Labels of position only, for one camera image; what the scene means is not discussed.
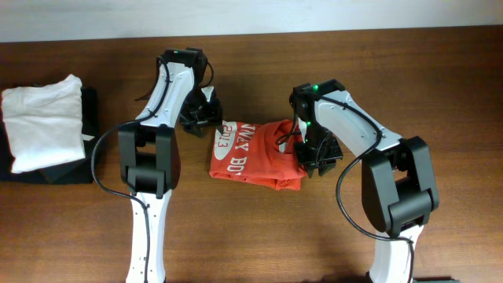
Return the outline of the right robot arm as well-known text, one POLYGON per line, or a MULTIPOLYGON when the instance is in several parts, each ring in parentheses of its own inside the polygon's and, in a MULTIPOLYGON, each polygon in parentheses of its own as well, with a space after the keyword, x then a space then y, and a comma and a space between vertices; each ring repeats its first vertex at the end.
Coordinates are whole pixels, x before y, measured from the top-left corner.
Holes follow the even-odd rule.
POLYGON ((336 203, 358 232, 376 242, 366 281, 412 282, 418 237, 439 206, 427 143, 388 130, 335 79, 294 87, 289 104, 292 133, 299 137, 296 159, 307 174, 324 175, 333 169, 343 157, 342 145, 354 155, 337 180, 336 203), (373 232, 351 219, 343 205, 343 180, 356 164, 362 166, 362 207, 373 232))

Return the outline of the red orange t-shirt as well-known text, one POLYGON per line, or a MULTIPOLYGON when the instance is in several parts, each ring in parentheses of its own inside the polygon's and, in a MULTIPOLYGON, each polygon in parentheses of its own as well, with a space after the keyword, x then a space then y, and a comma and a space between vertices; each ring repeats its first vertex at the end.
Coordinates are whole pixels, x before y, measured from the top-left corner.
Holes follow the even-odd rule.
POLYGON ((263 125, 224 121, 222 130, 215 132, 209 175, 275 190, 299 190, 307 175, 294 153, 299 138, 277 144, 291 127, 288 119, 263 125))

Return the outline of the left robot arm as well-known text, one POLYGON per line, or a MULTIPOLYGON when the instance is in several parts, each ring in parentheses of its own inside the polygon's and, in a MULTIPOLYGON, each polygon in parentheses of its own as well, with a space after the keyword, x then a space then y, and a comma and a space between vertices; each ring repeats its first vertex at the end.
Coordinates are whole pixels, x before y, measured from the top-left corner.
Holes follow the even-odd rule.
POLYGON ((203 50, 168 49, 156 60, 156 82, 133 125, 118 132, 121 179, 133 209, 128 282, 163 282, 163 243, 168 204, 181 174, 177 125, 201 137, 222 129, 215 88, 203 81, 211 65, 203 50))

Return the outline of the folded black garment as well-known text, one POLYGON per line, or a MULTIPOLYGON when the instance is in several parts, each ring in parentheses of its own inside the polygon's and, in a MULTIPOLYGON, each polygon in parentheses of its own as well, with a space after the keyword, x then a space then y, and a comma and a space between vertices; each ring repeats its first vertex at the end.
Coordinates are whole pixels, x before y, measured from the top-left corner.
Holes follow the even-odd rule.
POLYGON ((57 166, 19 174, 11 172, 14 157, 10 152, 6 127, 1 121, 1 181, 20 182, 37 185, 75 185, 93 182, 91 156, 99 139, 98 96, 92 87, 82 87, 83 141, 85 158, 57 166))

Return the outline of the folded white t-shirt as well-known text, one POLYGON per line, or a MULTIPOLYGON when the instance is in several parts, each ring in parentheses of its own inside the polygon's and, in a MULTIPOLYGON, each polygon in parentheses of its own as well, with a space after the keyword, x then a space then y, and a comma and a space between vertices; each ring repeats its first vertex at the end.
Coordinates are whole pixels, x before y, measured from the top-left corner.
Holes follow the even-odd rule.
POLYGON ((2 121, 14 157, 11 172, 26 173, 85 158, 83 83, 75 75, 41 87, 2 91, 2 121))

